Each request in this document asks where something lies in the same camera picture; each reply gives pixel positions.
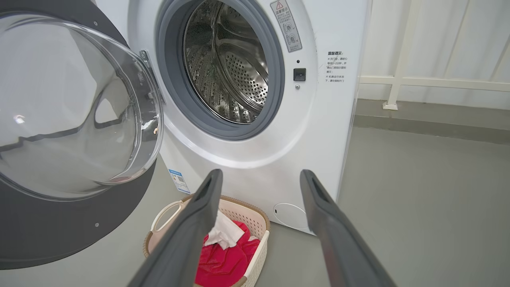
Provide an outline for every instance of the white railing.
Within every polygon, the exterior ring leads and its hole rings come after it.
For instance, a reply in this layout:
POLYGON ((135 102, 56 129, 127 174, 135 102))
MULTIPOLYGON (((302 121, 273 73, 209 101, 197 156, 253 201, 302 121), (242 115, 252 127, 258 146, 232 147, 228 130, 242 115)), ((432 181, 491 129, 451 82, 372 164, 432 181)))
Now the white railing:
POLYGON ((457 37, 453 44, 453 48, 448 59, 445 73, 443 78, 423 78, 423 77, 405 77, 404 73, 407 69, 409 61, 409 54, 411 52, 414 34, 418 16, 420 14, 422 0, 412 0, 407 13, 407 22, 405 29, 403 29, 402 45, 400 54, 397 60, 394 76, 361 76, 360 84, 386 84, 391 85, 390 96, 383 105, 383 109, 397 110, 397 100, 402 85, 408 86, 428 86, 428 87, 444 87, 444 88, 460 88, 460 89, 475 89, 475 90, 489 90, 489 91, 504 91, 510 92, 510 83, 494 82, 501 72, 501 63, 505 63, 510 57, 510 36, 506 41, 506 45, 501 52, 498 62, 494 67, 492 76, 489 81, 479 81, 472 79, 451 79, 451 63, 457 58, 458 55, 458 42, 460 37, 465 37, 467 33, 463 33, 465 29, 464 22, 470 15, 470 1, 467 2, 464 10, 464 15, 461 21, 461 26, 457 32, 457 37))

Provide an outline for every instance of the stainless steel drum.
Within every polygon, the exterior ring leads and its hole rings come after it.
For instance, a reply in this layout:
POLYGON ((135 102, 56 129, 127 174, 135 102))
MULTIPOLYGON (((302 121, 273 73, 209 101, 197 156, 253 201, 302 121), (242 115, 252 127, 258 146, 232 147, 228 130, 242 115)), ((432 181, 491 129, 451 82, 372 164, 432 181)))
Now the stainless steel drum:
POLYGON ((249 23, 228 5, 207 0, 193 12, 184 37, 190 81, 204 104, 227 121, 249 124, 268 93, 268 68, 249 23))

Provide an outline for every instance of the basket handle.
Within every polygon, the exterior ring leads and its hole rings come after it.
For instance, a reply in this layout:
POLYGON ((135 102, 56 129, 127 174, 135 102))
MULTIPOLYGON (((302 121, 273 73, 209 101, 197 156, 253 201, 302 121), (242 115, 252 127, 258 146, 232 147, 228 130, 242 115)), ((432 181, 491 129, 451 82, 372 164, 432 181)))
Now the basket handle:
POLYGON ((178 213, 179 211, 183 208, 183 205, 184 203, 179 200, 179 201, 176 201, 176 202, 172 202, 170 204, 168 204, 167 206, 165 206, 165 208, 161 209, 161 211, 158 213, 158 215, 156 216, 156 218, 154 218, 154 221, 150 227, 150 230, 152 233, 156 233, 156 232, 159 232, 161 231, 161 229, 163 229, 178 213), (179 206, 179 209, 177 209, 176 212, 173 213, 173 215, 165 222, 165 224, 163 224, 163 226, 161 226, 160 228, 156 229, 156 225, 158 224, 159 220, 161 219, 161 217, 168 211, 170 210, 172 207, 174 206, 179 206))

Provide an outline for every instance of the black latch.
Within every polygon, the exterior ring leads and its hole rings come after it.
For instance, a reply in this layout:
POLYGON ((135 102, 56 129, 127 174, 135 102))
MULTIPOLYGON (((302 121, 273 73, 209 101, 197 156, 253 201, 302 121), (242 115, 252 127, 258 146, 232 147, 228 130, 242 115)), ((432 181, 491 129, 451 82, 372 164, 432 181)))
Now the black latch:
POLYGON ((307 69, 306 68, 294 69, 294 81, 306 81, 306 79, 307 79, 307 69))

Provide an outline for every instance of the white wall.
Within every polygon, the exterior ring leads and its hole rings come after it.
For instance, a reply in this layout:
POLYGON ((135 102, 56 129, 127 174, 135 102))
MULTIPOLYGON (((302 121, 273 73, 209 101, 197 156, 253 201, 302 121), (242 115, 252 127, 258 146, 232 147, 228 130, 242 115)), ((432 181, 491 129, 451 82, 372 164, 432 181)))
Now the white wall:
MULTIPOLYGON (((395 75, 411 3, 373 0, 362 76, 395 75)), ((403 76, 510 82, 509 15, 508 0, 422 0, 403 76)), ((361 84, 358 97, 387 100, 390 88, 361 84)), ((398 100, 510 109, 501 91, 402 86, 398 100)))

